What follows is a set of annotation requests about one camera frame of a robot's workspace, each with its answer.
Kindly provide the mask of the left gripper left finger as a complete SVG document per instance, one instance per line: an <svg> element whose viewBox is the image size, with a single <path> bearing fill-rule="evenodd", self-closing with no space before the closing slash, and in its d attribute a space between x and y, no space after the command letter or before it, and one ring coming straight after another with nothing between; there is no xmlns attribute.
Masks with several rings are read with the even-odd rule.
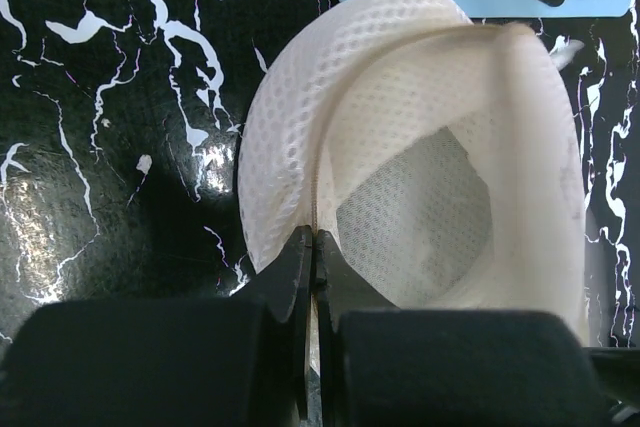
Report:
<svg viewBox="0 0 640 427"><path fill-rule="evenodd" d="M313 235L230 297L70 301L1 364L5 426L296 426L308 415Z"/></svg>

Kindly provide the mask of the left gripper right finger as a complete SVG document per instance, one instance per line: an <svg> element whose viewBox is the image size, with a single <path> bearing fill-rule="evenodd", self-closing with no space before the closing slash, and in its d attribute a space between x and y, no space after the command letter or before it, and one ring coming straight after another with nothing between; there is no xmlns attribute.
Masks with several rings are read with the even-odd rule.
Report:
<svg viewBox="0 0 640 427"><path fill-rule="evenodd" d="M606 426L586 351L557 316L400 309L315 238L328 426Z"/></svg>

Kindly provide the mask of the mesh laundry bag with glasses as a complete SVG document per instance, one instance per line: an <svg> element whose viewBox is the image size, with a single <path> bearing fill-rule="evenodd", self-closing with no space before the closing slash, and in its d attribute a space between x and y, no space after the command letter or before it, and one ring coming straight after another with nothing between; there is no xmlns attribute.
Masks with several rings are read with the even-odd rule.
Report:
<svg viewBox="0 0 640 427"><path fill-rule="evenodd" d="M296 37L252 101L238 160L256 270L329 232L404 308L526 309L589 339L582 163L562 69L520 23L453 0L347 0Z"/></svg>

